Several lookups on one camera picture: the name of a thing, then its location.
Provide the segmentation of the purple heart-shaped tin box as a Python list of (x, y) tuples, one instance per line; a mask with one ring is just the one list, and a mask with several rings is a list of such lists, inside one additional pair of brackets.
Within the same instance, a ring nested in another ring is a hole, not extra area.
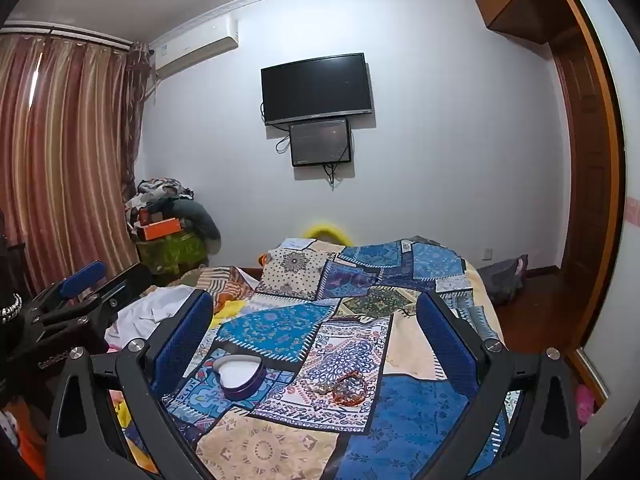
[(222, 356), (214, 361), (213, 371), (222, 393), (230, 401), (248, 399), (259, 390), (267, 375), (262, 358), (248, 354)]

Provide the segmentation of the white crumpled cloth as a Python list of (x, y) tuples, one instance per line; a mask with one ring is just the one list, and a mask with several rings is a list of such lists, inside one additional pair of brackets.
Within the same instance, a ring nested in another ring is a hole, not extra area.
[(125, 347), (130, 340), (148, 339), (160, 322), (174, 316), (195, 288), (186, 285), (159, 287), (128, 304), (117, 313), (116, 320), (105, 331), (110, 348)]

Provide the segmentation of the orange box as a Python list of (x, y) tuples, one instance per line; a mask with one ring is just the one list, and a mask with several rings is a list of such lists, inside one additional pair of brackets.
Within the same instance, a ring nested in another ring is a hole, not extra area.
[(140, 240), (150, 242), (167, 235), (179, 233), (182, 230), (180, 220), (170, 218), (162, 221), (149, 223), (146, 226), (138, 226), (137, 234)]

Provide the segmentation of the green patterned cloth pile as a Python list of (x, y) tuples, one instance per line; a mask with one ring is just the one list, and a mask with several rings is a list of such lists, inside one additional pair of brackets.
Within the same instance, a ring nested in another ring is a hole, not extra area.
[(136, 243), (140, 261), (155, 275), (177, 275), (206, 263), (204, 240), (189, 231)]

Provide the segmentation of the striped brown pillow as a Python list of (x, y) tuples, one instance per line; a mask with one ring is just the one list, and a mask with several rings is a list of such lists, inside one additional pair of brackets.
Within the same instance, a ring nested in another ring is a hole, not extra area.
[(236, 266), (200, 266), (170, 283), (170, 286), (176, 285), (205, 290), (212, 297), (217, 313), (228, 301), (250, 299), (255, 293), (256, 281)]

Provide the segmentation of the yellow cloth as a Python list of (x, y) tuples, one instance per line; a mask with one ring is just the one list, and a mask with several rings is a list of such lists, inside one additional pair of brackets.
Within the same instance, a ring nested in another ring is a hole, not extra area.
[(224, 306), (214, 314), (209, 327), (217, 327), (229, 320), (237, 318), (246, 307), (245, 300), (227, 300)]

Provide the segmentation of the red striped curtain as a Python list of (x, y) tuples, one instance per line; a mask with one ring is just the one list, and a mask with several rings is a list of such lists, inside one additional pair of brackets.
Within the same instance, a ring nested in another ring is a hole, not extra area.
[(78, 39), (1, 38), (1, 210), (36, 289), (100, 260), (137, 262), (134, 195), (150, 54)]

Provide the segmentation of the patchwork blue bedspread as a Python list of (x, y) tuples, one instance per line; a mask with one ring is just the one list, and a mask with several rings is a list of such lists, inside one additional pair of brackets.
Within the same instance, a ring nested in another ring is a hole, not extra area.
[[(434, 290), (483, 339), (502, 335), (480, 274), (413, 237), (369, 246), (289, 238), (265, 256), (242, 313), (206, 328), (160, 398), (217, 479), (412, 479), (469, 400), (454, 391), (416, 319)], [(267, 375), (230, 401), (213, 371), (259, 356)]]

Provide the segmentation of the white air conditioner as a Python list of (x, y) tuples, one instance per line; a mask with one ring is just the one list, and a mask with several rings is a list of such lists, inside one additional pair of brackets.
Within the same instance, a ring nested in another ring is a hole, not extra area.
[(160, 79), (174, 76), (236, 49), (239, 43), (236, 19), (229, 14), (218, 16), (152, 47), (156, 76)]

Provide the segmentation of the wooden wardrobe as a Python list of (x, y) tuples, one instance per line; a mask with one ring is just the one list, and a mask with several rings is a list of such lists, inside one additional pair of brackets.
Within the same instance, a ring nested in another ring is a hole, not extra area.
[(559, 79), (566, 229), (554, 303), (572, 316), (567, 361), (603, 402), (608, 388), (586, 345), (612, 282), (623, 222), (623, 130), (612, 73), (579, 0), (475, 2), (492, 32), (547, 48)]

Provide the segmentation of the small black wall monitor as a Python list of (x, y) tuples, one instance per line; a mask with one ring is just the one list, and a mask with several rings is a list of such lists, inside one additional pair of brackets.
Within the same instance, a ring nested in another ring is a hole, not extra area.
[(352, 137), (345, 118), (300, 122), (290, 127), (293, 167), (335, 165), (352, 161)]

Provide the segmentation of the black wall television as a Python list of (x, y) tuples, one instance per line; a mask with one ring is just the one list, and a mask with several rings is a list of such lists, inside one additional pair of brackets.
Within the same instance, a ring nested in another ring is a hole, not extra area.
[(373, 112), (363, 53), (308, 58), (266, 67), (260, 76), (266, 125)]

